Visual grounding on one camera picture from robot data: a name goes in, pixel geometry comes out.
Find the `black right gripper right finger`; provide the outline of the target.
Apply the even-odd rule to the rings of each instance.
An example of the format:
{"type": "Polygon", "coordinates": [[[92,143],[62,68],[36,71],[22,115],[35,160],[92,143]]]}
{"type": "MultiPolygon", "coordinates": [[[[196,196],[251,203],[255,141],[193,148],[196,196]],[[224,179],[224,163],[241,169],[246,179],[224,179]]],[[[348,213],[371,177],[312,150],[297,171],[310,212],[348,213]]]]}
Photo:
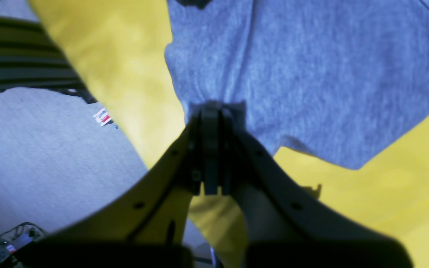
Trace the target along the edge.
{"type": "Polygon", "coordinates": [[[243,122],[242,106],[201,107],[204,193],[241,209],[243,268],[412,268],[400,242],[322,204],[295,183],[243,122]]]}

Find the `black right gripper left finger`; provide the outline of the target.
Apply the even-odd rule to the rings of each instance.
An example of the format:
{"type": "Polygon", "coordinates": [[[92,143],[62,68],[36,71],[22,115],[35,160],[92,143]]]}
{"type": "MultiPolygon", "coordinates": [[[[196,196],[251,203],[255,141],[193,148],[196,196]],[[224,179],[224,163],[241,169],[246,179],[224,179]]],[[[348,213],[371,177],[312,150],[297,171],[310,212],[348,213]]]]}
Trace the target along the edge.
{"type": "Polygon", "coordinates": [[[190,202],[204,182],[204,107],[158,163],[114,202],[18,250],[27,268],[192,268],[182,245],[190,202]]]}

